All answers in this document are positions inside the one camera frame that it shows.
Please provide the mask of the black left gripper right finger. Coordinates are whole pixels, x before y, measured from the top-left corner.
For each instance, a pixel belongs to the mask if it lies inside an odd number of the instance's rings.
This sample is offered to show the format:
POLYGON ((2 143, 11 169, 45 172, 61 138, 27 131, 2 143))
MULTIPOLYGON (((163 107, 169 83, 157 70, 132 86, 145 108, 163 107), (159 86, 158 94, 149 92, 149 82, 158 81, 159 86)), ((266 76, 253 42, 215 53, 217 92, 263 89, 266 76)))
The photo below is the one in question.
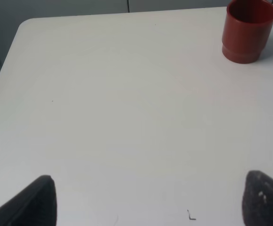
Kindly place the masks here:
POLYGON ((242 217, 246 226, 273 226, 273 178, 259 170, 247 173, 242 217))

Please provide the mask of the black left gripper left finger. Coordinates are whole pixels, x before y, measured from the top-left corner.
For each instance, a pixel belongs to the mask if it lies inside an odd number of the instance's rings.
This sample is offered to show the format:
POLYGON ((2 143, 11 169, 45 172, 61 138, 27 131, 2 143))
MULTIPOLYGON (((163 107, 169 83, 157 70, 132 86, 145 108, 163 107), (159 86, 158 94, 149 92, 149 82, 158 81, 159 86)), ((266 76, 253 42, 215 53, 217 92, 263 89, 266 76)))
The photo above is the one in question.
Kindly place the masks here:
POLYGON ((0 226, 55 226, 57 195, 49 175, 34 180, 0 207, 0 226))

